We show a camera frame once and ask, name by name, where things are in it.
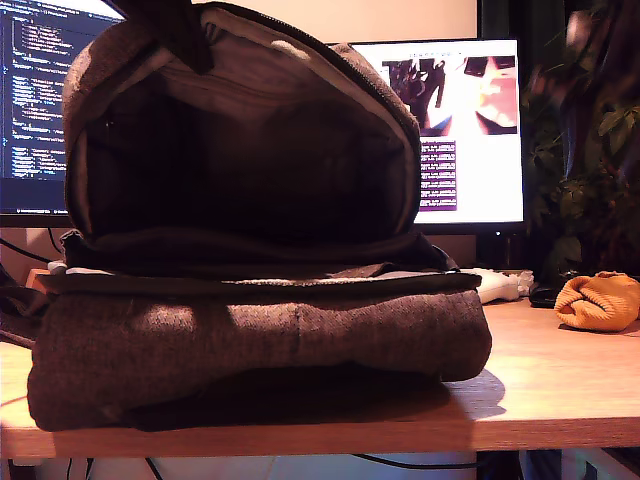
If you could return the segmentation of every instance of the monitor screen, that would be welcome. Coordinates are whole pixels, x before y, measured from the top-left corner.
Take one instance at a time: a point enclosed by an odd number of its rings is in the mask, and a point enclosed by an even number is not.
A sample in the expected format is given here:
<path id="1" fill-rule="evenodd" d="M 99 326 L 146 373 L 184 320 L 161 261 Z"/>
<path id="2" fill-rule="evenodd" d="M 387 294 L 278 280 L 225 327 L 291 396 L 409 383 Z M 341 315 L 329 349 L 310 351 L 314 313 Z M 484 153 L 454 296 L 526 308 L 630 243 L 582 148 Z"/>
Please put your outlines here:
<path id="1" fill-rule="evenodd" d="M 420 125 L 417 225 L 524 220 L 515 40 L 354 43 Z"/>
<path id="2" fill-rule="evenodd" d="M 0 1 L 3 226 L 67 221 L 63 82 L 76 55 L 121 20 L 100 0 Z"/>

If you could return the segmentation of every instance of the desk surface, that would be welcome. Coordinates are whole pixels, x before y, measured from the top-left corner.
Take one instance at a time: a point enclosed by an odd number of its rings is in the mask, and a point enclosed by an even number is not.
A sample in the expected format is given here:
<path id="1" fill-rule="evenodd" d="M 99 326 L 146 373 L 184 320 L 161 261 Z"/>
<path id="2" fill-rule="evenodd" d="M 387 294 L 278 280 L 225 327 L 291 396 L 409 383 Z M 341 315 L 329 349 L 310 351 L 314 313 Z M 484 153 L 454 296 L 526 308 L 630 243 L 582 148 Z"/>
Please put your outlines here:
<path id="1" fill-rule="evenodd" d="M 640 445 L 640 322 L 622 334 L 560 327 L 528 300 L 488 305 L 493 351 L 477 378 L 357 418 L 143 433 L 48 433 L 28 413 L 30 351 L 0 344 L 2 456 L 170 457 Z"/>

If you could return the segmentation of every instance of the orange cloth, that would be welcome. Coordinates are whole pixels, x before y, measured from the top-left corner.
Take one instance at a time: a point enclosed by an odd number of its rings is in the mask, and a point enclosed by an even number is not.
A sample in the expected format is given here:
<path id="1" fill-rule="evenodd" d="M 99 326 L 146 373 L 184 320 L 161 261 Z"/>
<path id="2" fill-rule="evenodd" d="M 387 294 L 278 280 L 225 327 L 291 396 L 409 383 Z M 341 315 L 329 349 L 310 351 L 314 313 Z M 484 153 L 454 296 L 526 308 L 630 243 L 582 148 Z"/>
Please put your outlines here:
<path id="1" fill-rule="evenodd" d="M 604 332 L 624 330 L 638 318 L 639 309 L 640 283 L 616 272 L 572 278 L 554 308 L 567 325 Z"/>

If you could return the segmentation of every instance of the cable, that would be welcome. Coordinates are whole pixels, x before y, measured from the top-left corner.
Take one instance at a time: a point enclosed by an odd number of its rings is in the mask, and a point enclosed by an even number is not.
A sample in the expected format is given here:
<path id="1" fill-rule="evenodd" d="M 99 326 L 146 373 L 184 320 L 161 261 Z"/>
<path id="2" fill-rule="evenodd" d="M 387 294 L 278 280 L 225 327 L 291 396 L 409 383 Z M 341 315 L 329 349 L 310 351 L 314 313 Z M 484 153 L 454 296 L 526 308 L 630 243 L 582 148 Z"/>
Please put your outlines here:
<path id="1" fill-rule="evenodd" d="M 149 465 L 149 468 L 153 472 L 153 475 L 156 477 L 156 480 L 163 480 L 162 475 L 160 475 L 160 472 L 153 463 L 153 460 L 151 460 L 149 457 L 145 458 L 145 460 L 147 461 L 147 465 Z"/>
<path id="2" fill-rule="evenodd" d="M 91 472 L 93 471 L 93 463 L 94 463 L 95 459 L 94 458 L 87 458 L 87 470 L 85 472 L 85 480 L 89 480 L 91 478 Z"/>
<path id="3" fill-rule="evenodd" d="M 353 456 L 362 458 L 363 460 L 368 460 L 370 462 L 381 463 L 389 467 L 405 468 L 407 470 L 466 470 L 466 469 L 483 467 L 487 463 L 489 463 L 489 459 L 491 458 L 491 457 L 487 457 L 482 462 L 473 462 L 473 463 L 443 463 L 443 464 L 436 463 L 436 464 L 430 464 L 430 465 L 420 465 L 420 464 L 414 464 L 414 463 L 394 462 L 393 460 L 374 457 L 372 455 L 367 455 L 364 453 L 354 453 Z"/>
<path id="4" fill-rule="evenodd" d="M 51 227 L 47 228 L 47 230 L 49 231 L 49 240 L 51 240 L 51 245 L 53 245 L 53 248 L 55 248 L 58 253 L 62 253 L 62 250 L 58 245 L 56 245 L 56 241 L 53 238 L 53 231 L 51 230 Z"/>
<path id="5" fill-rule="evenodd" d="M 18 252 L 20 255 L 24 255 L 25 257 L 33 258 L 34 260 L 38 260 L 40 262 L 49 263 L 51 260 L 48 258 L 41 257 L 40 255 L 36 255 L 35 253 L 27 252 L 26 250 L 21 249 L 20 247 L 16 247 L 13 243 L 9 243 L 6 240 L 0 238 L 0 245 L 4 245 L 7 248 L 10 248 L 13 251 Z"/>

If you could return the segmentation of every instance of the backpack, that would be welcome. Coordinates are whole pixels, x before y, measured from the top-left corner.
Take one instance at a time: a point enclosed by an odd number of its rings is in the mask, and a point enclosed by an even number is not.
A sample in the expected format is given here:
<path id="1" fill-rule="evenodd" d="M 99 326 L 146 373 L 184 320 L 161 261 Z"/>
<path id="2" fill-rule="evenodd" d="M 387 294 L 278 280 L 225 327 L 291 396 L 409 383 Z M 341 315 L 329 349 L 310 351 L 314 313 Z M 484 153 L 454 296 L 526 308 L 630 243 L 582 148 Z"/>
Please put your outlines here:
<path id="1" fill-rule="evenodd" d="M 39 277 L 55 300 L 37 425 L 282 420 L 322 409 L 291 391 L 371 399 L 480 373 L 480 277 L 412 230 L 421 143 L 402 101 L 346 44 L 230 4 L 189 15 L 210 68 L 130 20 L 66 78 L 75 228 Z M 320 403 L 347 409 L 338 393 Z M 263 416 L 234 408 L 256 395 Z"/>

